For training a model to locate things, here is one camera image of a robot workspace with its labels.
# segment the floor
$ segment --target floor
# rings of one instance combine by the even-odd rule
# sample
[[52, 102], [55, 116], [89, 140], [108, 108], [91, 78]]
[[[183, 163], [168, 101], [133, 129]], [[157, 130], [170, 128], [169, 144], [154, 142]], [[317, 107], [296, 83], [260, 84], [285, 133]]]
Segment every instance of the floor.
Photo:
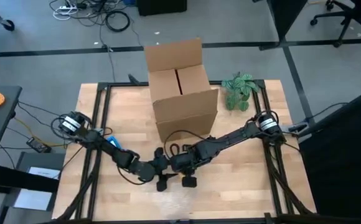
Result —
[[[54, 3], [54, 7], [59, 7], [60, 2]], [[16, 24], [14, 32], [8, 32], [0, 26], [1, 53], [101, 47], [98, 26], [84, 27], [73, 19], [55, 20], [48, 3], [0, 0], [0, 14]], [[188, 10], [183, 13], [141, 17], [134, 7], [124, 11], [133, 19], [133, 28], [139, 34], [141, 45], [194, 37], [200, 37], [203, 43], [278, 40], [266, 1], [253, 4], [250, 0], [194, 0], [188, 3]], [[315, 14], [325, 11], [323, 4], [305, 6], [290, 28], [287, 40], [338, 38], [342, 28], [339, 25], [340, 18], [323, 18], [319, 19], [315, 27], [309, 25]], [[111, 47], [139, 45], [131, 29], [113, 33], [103, 27], [101, 34], [104, 42]], [[360, 25], [352, 22], [345, 38], [361, 39]], [[285, 57], [283, 49], [259, 51], [258, 47], [209, 48], [203, 49], [203, 56], [211, 80], [230, 78], [237, 71], [248, 72], [256, 79], [280, 79], [295, 123], [309, 116], [309, 113], [315, 114], [333, 103], [348, 102], [361, 94], [361, 44], [345, 44], [338, 49], [331, 45], [294, 46], [289, 51], [297, 75], [291, 73], [290, 58]], [[117, 82], [127, 82], [128, 74], [140, 81], [147, 81], [143, 52], [115, 52], [111, 53], [111, 57]], [[20, 85], [23, 87], [21, 101], [55, 113], [68, 113], [74, 109], [81, 83], [112, 81], [107, 53], [0, 57], [0, 85]], [[48, 123], [54, 118], [44, 112], [28, 109], [43, 122]], [[316, 121], [328, 113], [318, 116]], [[25, 121], [40, 138], [59, 142], [48, 128], [25, 112], [17, 110], [17, 117]], [[9, 123], [9, 127], [27, 133], [14, 121]], [[6, 131], [1, 144], [24, 147], [25, 141], [22, 136]], [[64, 153], [64, 150], [56, 149], [56, 152]], [[9, 153], [16, 162], [20, 151]], [[0, 165], [11, 166], [2, 151]], [[37, 213], [13, 208], [4, 223], [37, 223], [49, 218], [47, 212], [45, 215], [41, 215], [44, 212]], [[25, 214], [31, 214], [32, 217], [26, 219], [28, 215]]]

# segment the cardboard box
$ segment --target cardboard box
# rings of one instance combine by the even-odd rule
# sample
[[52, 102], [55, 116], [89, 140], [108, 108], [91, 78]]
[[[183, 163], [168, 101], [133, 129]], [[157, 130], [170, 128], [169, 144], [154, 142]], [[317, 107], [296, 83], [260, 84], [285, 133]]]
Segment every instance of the cardboard box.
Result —
[[[145, 47], [144, 53], [161, 141], [180, 129], [209, 134], [217, 115], [218, 90], [211, 90], [202, 65], [201, 40]], [[176, 133], [169, 140], [189, 137]]]

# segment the chair wheel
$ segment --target chair wheel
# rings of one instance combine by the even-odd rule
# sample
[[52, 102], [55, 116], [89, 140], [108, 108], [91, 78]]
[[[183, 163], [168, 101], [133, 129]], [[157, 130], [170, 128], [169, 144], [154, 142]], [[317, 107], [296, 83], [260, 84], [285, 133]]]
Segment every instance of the chair wheel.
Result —
[[342, 45], [342, 42], [337, 41], [337, 42], [334, 42], [332, 45], [333, 45], [334, 47], [338, 48], [338, 47], [340, 47], [340, 46]]
[[326, 6], [326, 9], [327, 9], [328, 11], [331, 11], [333, 8], [334, 8], [334, 4], [328, 4], [328, 5]]
[[316, 25], [316, 24], [317, 24], [317, 19], [311, 20], [311, 26], [314, 26], [314, 25]]
[[9, 19], [5, 20], [8, 24], [10, 24], [10, 26], [6, 25], [6, 24], [2, 24], [2, 26], [4, 26], [4, 28], [8, 31], [14, 31], [14, 23], [12, 21], [10, 21]]

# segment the office chair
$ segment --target office chair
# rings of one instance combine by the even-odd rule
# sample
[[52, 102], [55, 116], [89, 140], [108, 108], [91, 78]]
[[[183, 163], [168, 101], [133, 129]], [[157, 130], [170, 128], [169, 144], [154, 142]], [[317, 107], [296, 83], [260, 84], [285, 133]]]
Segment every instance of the office chair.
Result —
[[339, 6], [343, 11], [319, 14], [314, 16], [313, 20], [311, 20], [311, 25], [314, 26], [317, 24], [317, 18], [320, 17], [334, 17], [334, 16], [345, 17], [345, 19], [341, 22], [341, 25], [344, 25], [344, 28], [342, 29], [341, 35], [338, 38], [338, 40], [333, 43], [334, 47], [341, 46], [342, 38], [344, 37], [345, 32], [347, 31], [350, 21], [352, 19], [356, 20], [356, 22], [358, 22], [361, 25], [361, 0], [351, 0], [351, 1], [355, 4], [354, 8], [346, 6], [345, 4], [342, 4], [339, 1], [327, 0], [326, 7], [328, 11], [331, 11], [331, 9], [334, 7], [334, 4]]

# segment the leaf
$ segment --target leaf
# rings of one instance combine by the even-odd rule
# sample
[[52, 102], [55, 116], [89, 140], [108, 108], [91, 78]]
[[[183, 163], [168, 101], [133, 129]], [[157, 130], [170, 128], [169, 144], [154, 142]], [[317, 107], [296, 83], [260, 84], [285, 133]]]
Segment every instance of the leaf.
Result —
[[248, 85], [245, 85], [241, 88], [241, 93], [245, 96], [249, 96], [251, 93], [251, 88]]
[[248, 85], [251, 89], [253, 89], [254, 91], [258, 92], [258, 87], [255, 84], [255, 82], [246, 82], [246, 85]]
[[241, 98], [241, 100], [247, 101], [249, 98], [250, 98], [250, 94], [248, 94], [248, 95], [243, 95], [243, 97]]
[[241, 111], [246, 111], [248, 109], [248, 102], [247, 101], [241, 101], [239, 104], [238, 104], [238, 108], [241, 110]]
[[241, 88], [244, 85], [245, 85], [244, 80], [242, 80], [240, 77], [235, 78], [235, 82], [234, 82], [234, 85], [233, 85], [234, 88]]
[[226, 108], [228, 110], [233, 110], [235, 109], [236, 106], [236, 102], [237, 102], [237, 96], [234, 93], [228, 94], [226, 96]]
[[252, 75], [249, 75], [249, 74], [247, 74], [247, 73], [244, 73], [244, 74], [241, 76], [241, 78], [242, 78], [243, 80], [247, 81], [247, 80], [252, 80], [252, 79], [253, 79], [253, 76], [252, 76]]
[[223, 80], [222, 86], [225, 87], [227, 90], [232, 91], [233, 90], [233, 81], [231, 80]]

